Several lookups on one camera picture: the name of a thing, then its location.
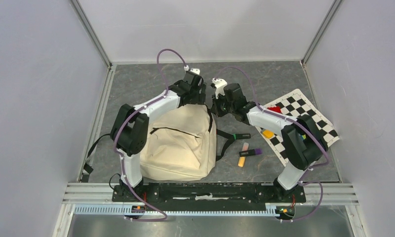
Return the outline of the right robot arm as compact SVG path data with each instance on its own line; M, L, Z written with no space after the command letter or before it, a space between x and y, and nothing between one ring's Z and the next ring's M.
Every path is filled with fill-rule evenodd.
M328 145L310 115L287 116L248 101L238 83L214 79L211 111L218 117L231 114L239 122L266 129L282 138L288 163L275 179L274 197L287 201L305 172L327 154Z

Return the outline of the green highlighter pen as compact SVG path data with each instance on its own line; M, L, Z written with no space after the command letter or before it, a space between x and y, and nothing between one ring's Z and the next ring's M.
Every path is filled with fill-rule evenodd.
M251 134L249 133L236 133L233 135L235 140L249 139L251 138Z

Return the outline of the beige canvas backpack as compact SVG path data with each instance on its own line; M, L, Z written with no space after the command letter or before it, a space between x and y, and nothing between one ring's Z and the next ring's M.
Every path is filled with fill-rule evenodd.
M156 181L197 181L237 139L216 128L206 105L184 105L151 122L140 153L140 173Z

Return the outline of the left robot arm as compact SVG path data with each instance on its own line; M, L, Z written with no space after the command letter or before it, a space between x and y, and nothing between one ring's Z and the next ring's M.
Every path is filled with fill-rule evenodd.
M205 90L200 70L192 68L162 94L142 104L125 104L120 108L111 137L121 163L121 180L126 185L124 194L131 201L143 196L143 187L139 185L143 180L140 153L147 142L150 123L186 104L204 104Z

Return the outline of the purple highlighter pen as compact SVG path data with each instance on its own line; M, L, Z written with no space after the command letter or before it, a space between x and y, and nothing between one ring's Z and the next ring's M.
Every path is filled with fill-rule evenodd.
M240 157L256 156L262 154L261 149L251 149L239 152Z

